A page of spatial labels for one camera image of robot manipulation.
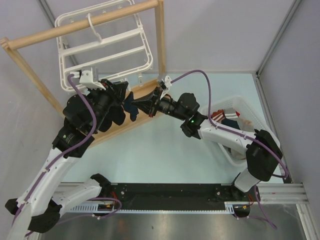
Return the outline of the dark blue sock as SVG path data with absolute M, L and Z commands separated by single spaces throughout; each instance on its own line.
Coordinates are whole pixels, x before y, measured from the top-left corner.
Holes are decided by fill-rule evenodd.
M 136 106 L 132 104 L 134 100 L 134 93 L 131 91 L 126 99 L 124 100 L 123 109 L 125 112 L 129 113 L 130 120 L 135 122 L 137 120 L 137 116 L 139 114 L 139 110 Z
M 240 130 L 239 124 L 236 120 L 225 118 L 221 121 L 221 123 L 225 126 Z

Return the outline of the black sock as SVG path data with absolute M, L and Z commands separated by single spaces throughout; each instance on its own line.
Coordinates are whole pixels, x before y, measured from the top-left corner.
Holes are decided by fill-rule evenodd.
M 124 123 L 126 115 L 124 113 L 123 107 L 120 106 L 111 106 L 108 113 L 104 117 L 101 125 L 99 127 L 100 132 L 106 132 L 109 130 L 113 123 L 120 126 Z

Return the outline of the white plastic clip hanger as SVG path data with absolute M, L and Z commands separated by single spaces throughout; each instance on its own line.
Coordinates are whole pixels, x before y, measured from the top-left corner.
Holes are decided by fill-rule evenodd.
M 85 67 L 95 67 L 100 79 L 115 81 L 148 71 L 154 63 L 137 13 L 59 36 L 56 41 L 60 86 L 66 92 L 73 91 L 68 75 Z

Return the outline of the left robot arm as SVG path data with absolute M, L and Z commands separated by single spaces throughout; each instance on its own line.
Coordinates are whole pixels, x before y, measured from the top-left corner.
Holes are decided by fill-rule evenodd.
M 18 198 L 9 199 L 6 209 L 14 216 L 9 239 L 22 240 L 32 233 L 52 229 L 71 208 L 87 200 L 109 201 L 110 182 L 101 174 L 92 175 L 75 190 L 55 194 L 68 171 L 84 155 L 98 132 L 106 132 L 112 124 L 125 121 L 127 102 L 126 81 L 101 81 L 101 88 L 88 94 L 76 90 L 63 109 L 64 122 L 43 167 Z

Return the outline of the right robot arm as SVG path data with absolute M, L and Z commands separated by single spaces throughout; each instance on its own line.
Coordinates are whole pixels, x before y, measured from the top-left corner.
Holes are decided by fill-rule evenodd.
M 214 122 L 201 114 L 193 93 L 183 93 L 177 101 L 163 96 L 162 89 L 156 87 L 149 94 L 134 99 L 131 104 L 150 118 L 163 113 L 181 120 L 182 132 L 189 138 L 208 140 L 224 145 L 245 155 L 246 169 L 233 181 L 231 196 L 242 201 L 249 190 L 259 182 L 268 182 L 282 159 L 280 144 L 267 130 L 242 131 Z

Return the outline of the red white striped sock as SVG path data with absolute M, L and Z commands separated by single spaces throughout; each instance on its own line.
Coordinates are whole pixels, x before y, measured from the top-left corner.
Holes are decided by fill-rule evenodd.
M 219 109 L 214 111 L 210 117 L 213 121 L 221 123 L 224 119 L 236 121 L 240 113 L 233 108 Z

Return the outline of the white plastic basket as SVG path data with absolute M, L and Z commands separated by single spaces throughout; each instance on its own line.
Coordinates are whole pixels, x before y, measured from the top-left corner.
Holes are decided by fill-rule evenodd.
M 237 116 L 240 121 L 239 127 L 241 130 L 246 130 L 249 132 L 252 132 L 254 129 L 268 131 L 275 140 L 276 144 L 280 146 L 280 141 L 268 127 L 265 120 L 259 116 L 257 111 L 255 111 L 252 105 L 250 105 L 250 103 L 244 97 L 239 95 L 227 97 L 225 99 L 213 102 L 210 106 L 210 109 L 213 113 L 220 110 L 225 112 L 229 110 L 237 112 Z M 247 165 L 244 155 L 241 155 L 240 153 L 221 143 L 218 143 L 218 146 L 231 165 L 239 168 Z

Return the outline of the wooden hanging rack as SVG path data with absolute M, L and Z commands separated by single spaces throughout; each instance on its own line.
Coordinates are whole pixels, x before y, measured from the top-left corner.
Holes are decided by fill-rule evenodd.
M 4 37 L 0 39 L 0 45 L 5 50 L 5 52 L 10 56 L 10 58 L 15 62 L 15 64 L 24 72 L 24 74 L 31 80 L 35 87 L 40 91 L 40 93 L 45 97 L 45 99 L 51 104 L 51 106 L 60 114 L 62 118 L 63 107 L 54 97 L 54 95 L 48 90 L 46 85 L 37 76 L 34 70 L 30 67 L 27 61 L 18 52 L 18 49 L 25 48 L 31 45 L 42 43 L 53 38 L 61 38 L 67 34 L 78 32 L 87 28 L 94 29 L 94 26 L 101 24 L 106 24 L 118 19 L 122 19 L 131 15 L 137 15 L 135 18 L 138 20 L 138 13 L 154 9 L 155 12 L 155 30 L 156 30 L 156 44 L 157 44 L 157 58 L 158 58 L 158 74 L 159 76 L 166 73 L 166 53 L 165 53 L 165 15 L 164 15 L 164 1 L 163 0 L 147 0 L 137 4 L 131 4 L 130 6 L 123 7 L 114 11 L 105 12 L 103 14 L 87 17 L 87 19 L 82 19 L 75 21 L 63 26 L 54 27 L 48 30 L 44 30 L 38 33 L 34 33 L 28 36 L 20 37 L 14 40 L 8 40 Z M 121 33 L 109 38 L 104 38 L 102 40 L 103 44 L 109 44 L 111 42 L 118 42 L 124 38 L 132 37 L 134 34 L 143 33 L 143 28 L 134 29 Z M 132 92 L 137 94 L 138 97 L 142 97 L 147 91 L 151 90 L 152 87 L 158 87 L 157 79 L 154 78 L 147 83 L 143 83 L 141 86 L 135 86 L 132 88 Z M 114 138 L 120 134 L 137 128 L 147 122 L 151 121 L 145 113 L 142 116 L 138 116 L 135 122 L 130 120 L 125 120 L 122 126 L 112 126 L 108 132 L 99 132 L 91 147 L 101 144 L 111 138 Z

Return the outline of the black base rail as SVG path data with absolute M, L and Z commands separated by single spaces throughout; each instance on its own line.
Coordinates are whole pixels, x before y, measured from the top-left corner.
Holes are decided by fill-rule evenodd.
M 221 183 L 111 183 L 120 213 L 228 214 L 250 204 L 307 204 L 301 183 L 259 184 L 244 193 Z

